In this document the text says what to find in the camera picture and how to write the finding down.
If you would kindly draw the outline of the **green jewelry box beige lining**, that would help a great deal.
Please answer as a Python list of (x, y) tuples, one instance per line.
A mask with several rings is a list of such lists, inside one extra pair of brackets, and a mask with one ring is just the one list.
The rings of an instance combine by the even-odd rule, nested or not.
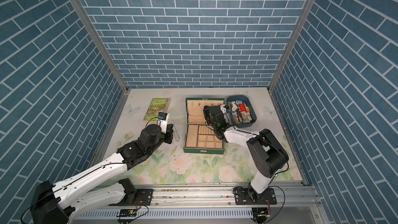
[(187, 130), (183, 150), (185, 153), (222, 155), (223, 141), (218, 139), (213, 128), (206, 123), (205, 106), (220, 106), (223, 98), (186, 98)]

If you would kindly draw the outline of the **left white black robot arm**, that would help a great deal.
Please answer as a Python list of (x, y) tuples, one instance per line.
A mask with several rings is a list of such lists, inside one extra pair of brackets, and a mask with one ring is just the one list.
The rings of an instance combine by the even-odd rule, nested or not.
[(36, 187), (29, 211), (35, 224), (69, 224), (75, 217), (112, 204), (135, 204), (137, 189), (128, 178), (103, 189), (96, 186), (146, 161), (163, 143), (173, 141), (174, 125), (160, 120), (146, 126), (135, 141), (104, 161), (54, 184)]

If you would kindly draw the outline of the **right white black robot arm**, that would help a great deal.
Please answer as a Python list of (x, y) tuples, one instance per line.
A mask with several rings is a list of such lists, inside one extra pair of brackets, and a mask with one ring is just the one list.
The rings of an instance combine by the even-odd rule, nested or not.
[(250, 152), (257, 170), (248, 185), (248, 195), (257, 201), (269, 188), (275, 175), (288, 164), (287, 152), (269, 129), (251, 132), (228, 123), (220, 106), (204, 106), (203, 113), (206, 124), (212, 127), (217, 138), (240, 145)]

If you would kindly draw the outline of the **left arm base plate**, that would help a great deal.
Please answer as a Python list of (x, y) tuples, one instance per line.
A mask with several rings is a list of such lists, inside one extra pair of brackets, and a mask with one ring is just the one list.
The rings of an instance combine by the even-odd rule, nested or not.
[(134, 192), (126, 193), (119, 202), (120, 205), (145, 205), (150, 206), (153, 197), (153, 189), (137, 189)]

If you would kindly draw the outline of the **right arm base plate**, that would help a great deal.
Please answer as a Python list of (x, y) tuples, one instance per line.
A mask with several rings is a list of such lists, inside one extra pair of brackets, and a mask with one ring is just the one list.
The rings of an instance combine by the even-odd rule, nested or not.
[(236, 205), (276, 205), (277, 200), (272, 188), (258, 194), (253, 189), (235, 187), (232, 190)]

